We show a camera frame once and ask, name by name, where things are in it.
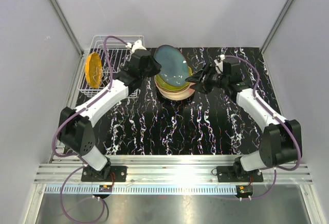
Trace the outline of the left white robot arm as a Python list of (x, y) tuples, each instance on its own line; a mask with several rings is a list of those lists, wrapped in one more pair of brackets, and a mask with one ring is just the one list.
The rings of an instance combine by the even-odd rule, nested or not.
[(80, 106), (64, 108), (53, 141), (60, 141), (86, 164), (91, 181), (114, 180), (108, 157), (96, 147), (94, 126), (117, 103), (139, 89), (144, 79), (160, 72), (161, 65), (146, 49), (136, 49), (126, 65), (112, 76), (109, 84)]

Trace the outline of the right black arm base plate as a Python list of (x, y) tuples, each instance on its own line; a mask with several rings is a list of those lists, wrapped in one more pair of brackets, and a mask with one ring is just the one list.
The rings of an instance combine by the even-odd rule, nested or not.
[(218, 182), (263, 182), (263, 174), (258, 170), (244, 171), (235, 169), (234, 166), (217, 166), (216, 174)]

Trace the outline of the orange polka dot plate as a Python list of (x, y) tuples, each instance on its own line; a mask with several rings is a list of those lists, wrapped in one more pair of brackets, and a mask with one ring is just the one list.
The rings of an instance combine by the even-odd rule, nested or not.
[(85, 63), (85, 78), (91, 88), (99, 88), (102, 81), (102, 61), (98, 53), (88, 55)]

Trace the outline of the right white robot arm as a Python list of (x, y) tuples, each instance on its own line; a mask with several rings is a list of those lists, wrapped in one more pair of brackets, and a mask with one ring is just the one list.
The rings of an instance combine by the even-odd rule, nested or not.
[(258, 82), (248, 84), (242, 79), (241, 62), (250, 63), (237, 56), (220, 56), (214, 65), (206, 64), (201, 70), (186, 78), (191, 88), (210, 93), (220, 88), (241, 107), (259, 126), (262, 137), (259, 149), (235, 159), (230, 173), (238, 181), (269, 168), (285, 171), (296, 170), (302, 158), (301, 125), (297, 120), (288, 120), (277, 113), (257, 93)]

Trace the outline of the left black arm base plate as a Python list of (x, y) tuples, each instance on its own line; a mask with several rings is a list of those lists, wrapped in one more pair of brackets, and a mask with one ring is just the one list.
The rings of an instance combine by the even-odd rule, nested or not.
[(96, 171), (90, 166), (83, 169), (82, 182), (126, 182), (127, 166), (106, 166), (101, 171)]

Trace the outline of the green polka dot plate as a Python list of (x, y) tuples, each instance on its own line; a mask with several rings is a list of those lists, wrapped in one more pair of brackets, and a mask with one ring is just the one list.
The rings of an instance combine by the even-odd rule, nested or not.
[(163, 80), (161, 78), (161, 76), (158, 74), (154, 77), (154, 81), (155, 81), (156, 87), (159, 90), (164, 91), (164, 92), (170, 92), (170, 93), (184, 91), (184, 90), (188, 89), (191, 85), (190, 82), (186, 82), (182, 86), (173, 86), (173, 85), (170, 85), (169, 83), (167, 83), (165, 80)]

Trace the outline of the pink polka dot plate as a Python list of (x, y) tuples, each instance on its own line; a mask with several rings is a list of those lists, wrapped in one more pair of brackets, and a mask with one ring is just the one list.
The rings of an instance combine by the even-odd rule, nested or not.
[(194, 83), (190, 83), (186, 88), (182, 89), (180, 93), (184, 95), (192, 95), (195, 92), (195, 90), (191, 88), (193, 85)]

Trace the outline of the teal glazed plate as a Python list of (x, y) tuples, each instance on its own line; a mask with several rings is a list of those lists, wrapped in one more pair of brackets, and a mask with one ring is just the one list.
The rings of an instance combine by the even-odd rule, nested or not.
[(154, 54), (155, 60), (161, 65), (160, 77), (172, 86), (183, 86), (190, 75), (188, 63), (183, 54), (175, 47), (161, 45)]

